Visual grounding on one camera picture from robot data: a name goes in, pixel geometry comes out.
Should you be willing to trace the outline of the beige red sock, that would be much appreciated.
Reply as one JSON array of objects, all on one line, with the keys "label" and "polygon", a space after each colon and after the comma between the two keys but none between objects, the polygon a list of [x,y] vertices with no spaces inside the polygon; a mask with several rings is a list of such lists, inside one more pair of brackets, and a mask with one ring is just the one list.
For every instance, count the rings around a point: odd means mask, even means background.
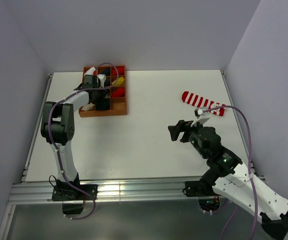
[{"label": "beige red sock", "polygon": [[93,111],[95,106],[96,105],[93,103],[85,104],[84,106],[81,107],[81,111],[83,111],[83,112]]}]

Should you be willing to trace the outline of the dark green reindeer sock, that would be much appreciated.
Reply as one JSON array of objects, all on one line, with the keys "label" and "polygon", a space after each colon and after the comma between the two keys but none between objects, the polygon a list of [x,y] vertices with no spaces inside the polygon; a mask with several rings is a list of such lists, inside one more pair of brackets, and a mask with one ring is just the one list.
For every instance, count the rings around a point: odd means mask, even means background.
[{"label": "dark green reindeer sock", "polygon": [[110,110],[111,101],[109,98],[105,98],[102,102],[96,104],[95,109],[97,111],[108,111]]}]

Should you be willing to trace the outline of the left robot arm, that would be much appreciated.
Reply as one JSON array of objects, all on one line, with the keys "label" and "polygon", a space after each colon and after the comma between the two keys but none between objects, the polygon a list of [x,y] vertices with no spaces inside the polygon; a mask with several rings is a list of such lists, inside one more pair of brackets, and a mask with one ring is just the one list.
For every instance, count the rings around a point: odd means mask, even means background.
[{"label": "left robot arm", "polygon": [[57,102],[47,101],[43,105],[40,132],[53,151],[58,177],[57,190],[70,200],[80,197],[79,174],[76,170],[72,139],[75,134],[75,112],[87,104],[98,104],[105,100],[109,86],[105,86],[104,74],[86,73],[73,92]]}]

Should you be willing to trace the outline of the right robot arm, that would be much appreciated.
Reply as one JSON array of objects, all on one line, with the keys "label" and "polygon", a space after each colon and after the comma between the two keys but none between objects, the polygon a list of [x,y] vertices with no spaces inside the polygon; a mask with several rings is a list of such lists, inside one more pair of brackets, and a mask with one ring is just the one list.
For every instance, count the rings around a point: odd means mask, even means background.
[{"label": "right robot arm", "polygon": [[209,167],[199,180],[185,182],[187,197],[223,196],[253,215],[270,237],[285,238],[288,199],[250,173],[247,165],[222,145],[214,127],[203,126],[199,121],[180,120],[168,126],[168,131],[173,142],[190,143]]}]

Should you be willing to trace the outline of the wooden compartment organizer tray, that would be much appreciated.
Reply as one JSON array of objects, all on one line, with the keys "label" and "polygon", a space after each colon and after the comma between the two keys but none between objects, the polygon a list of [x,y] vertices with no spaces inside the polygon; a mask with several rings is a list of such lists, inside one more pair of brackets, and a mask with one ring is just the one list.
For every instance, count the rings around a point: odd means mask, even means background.
[{"label": "wooden compartment organizer tray", "polygon": [[[104,63],[100,66],[85,66],[83,68],[83,77],[82,77],[82,82],[84,81],[84,73],[86,70],[88,70],[91,67],[95,67],[97,70],[97,75],[101,74],[103,70],[106,68],[110,68],[112,71],[112,67],[116,66],[124,66],[124,65],[110,65],[108,63]],[[105,89],[110,90],[110,110],[103,110],[103,111],[98,111],[96,110],[96,107],[92,111],[81,111],[81,108],[78,110],[78,113],[81,117],[86,118],[86,117],[106,117],[106,116],[123,116],[128,113],[128,107],[127,107],[127,77],[126,77],[126,67],[124,66],[124,75],[111,75],[111,76],[106,76],[107,79],[110,79],[110,86],[105,87]],[[112,82],[119,77],[124,77],[124,86],[114,86],[112,85]],[[113,91],[115,91],[117,88],[124,88],[125,89],[125,95],[124,97],[119,97],[119,98],[112,98],[111,94]]]}]

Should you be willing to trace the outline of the dark teal rolled sock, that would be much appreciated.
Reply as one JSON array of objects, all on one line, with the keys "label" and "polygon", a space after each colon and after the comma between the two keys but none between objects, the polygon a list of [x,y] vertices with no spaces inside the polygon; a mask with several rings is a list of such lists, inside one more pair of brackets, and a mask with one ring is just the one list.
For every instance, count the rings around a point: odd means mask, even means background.
[{"label": "dark teal rolled sock", "polygon": [[111,76],[111,69],[110,68],[106,68],[105,70],[103,70],[101,72],[102,75],[106,75],[106,76]]},{"label": "dark teal rolled sock", "polygon": [[111,85],[111,80],[107,78],[104,82],[104,86],[109,87],[110,85]]}]

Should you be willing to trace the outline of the red rolled sock lower right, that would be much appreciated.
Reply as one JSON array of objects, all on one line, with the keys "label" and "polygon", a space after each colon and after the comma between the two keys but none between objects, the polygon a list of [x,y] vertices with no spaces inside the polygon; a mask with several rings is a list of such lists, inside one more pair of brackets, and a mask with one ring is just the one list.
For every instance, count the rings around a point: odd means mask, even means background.
[{"label": "red rolled sock lower right", "polygon": [[125,96],[125,89],[120,87],[111,93],[112,98],[123,98]]}]

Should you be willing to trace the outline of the red rolled sock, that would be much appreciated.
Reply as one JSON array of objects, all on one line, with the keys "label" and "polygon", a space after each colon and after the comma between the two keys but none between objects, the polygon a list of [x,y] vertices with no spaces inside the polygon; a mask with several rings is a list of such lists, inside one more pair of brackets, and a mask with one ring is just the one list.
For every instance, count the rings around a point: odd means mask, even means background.
[{"label": "red rolled sock", "polygon": [[111,69],[111,75],[112,76],[123,76],[125,74],[125,67],[124,66],[116,66],[112,67]]},{"label": "red rolled sock", "polygon": [[125,89],[120,87],[111,93],[112,98],[123,98],[125,96]]}]

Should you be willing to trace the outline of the dark teal rolled sock top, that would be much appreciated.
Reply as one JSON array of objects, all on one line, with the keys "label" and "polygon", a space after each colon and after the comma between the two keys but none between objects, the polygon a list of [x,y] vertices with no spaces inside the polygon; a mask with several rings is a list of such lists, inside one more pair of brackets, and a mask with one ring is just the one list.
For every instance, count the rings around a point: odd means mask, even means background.
[{"label": "dark teal rolled sock top", "polygon": [[106,76],[111,76],[111,69],[110,68],[106,68],[105,70],[103,70],[101,72],[102,75],[106,75]]}]

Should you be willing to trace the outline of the yellow rolled sock right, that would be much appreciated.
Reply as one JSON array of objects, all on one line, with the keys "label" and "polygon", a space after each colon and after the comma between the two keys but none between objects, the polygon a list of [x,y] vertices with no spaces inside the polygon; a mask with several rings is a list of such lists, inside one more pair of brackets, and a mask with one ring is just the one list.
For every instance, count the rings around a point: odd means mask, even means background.
[{"label": "yellow rolled sock right", "polygon": [[125,83],[125,78],[123,76],[117,78],[116,80],[114,80],[112,82],[112,85],[115,86],[115,87],[121,87],[121,86],[124,86],[124,83]]}]

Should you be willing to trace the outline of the red white striped santa sock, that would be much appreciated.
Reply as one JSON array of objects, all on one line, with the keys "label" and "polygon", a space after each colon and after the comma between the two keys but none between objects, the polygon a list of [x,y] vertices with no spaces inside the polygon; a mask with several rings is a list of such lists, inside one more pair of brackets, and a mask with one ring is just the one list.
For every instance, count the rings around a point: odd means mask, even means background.
[{"label": "red white striped santa sock", "polygon": [[181,100],[183,103],[186,103],[188,105],[191,105],[195,108],[207,108],[207,109],[213,109],[216,107],[225,106],[223,103],[219,103],[213,100],[209,100],[208,98],[205,98],[201,95],[192,93],[190,91],[184,91],[181,95]]}]

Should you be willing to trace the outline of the red rolled sock top right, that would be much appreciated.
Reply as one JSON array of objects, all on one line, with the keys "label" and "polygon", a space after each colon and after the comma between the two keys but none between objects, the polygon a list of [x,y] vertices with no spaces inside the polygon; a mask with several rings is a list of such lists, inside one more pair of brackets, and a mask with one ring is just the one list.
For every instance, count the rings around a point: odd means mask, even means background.
[{"label": "red rolled sock top right", "polygon": [[111,69],[111,75],[112,76],[123,76],[125,74],[125,67],[124,66],[116,66],[112,67]]}]

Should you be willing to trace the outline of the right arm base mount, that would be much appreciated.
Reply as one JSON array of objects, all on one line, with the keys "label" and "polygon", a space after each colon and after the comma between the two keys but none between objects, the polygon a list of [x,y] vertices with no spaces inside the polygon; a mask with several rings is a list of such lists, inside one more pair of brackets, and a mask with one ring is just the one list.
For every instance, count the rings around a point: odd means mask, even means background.
[{"label": "right arm base mount", "polygon": [[182,193],[188,198],[197,197],[201,210],[208,213],[218,212],[228,204],[225,198],[221,202],[220,195],[213,191],[212,186],[201,180],[186,181]]}]

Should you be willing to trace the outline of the aluminium frame rail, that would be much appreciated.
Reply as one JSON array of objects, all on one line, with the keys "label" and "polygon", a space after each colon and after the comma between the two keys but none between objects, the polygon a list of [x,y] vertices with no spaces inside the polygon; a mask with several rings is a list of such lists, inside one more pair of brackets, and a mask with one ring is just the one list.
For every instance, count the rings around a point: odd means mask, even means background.
[{"label": "aluminium frame rail", "polygon": [[[139,179],[89,180],[82,185],[95,184],[97,203],[183,200],[182,193],[187,181],[199,177],[161,177]],[[53,204],[53,187],[48,181],[14,184],[7,200],[8,205]]]}]

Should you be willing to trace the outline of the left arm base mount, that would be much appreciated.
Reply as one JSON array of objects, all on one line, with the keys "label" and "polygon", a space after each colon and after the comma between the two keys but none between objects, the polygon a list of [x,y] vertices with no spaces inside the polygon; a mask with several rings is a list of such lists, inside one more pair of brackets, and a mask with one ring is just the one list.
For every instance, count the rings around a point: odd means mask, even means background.
[{"label": "left arm base mount", "polygon": [[[97,184],[81,184],[79,175],[75,180],[70,181],[70,184],[60,181],[54,175],[49,176],[48,182],[53,187],[51,201],[62,202],[62,212],[66,218],[82,220],[94,213],[98,193]],[[77,216],[83,212],[86,201],[92,201],[92,210],[85,216]]]}]

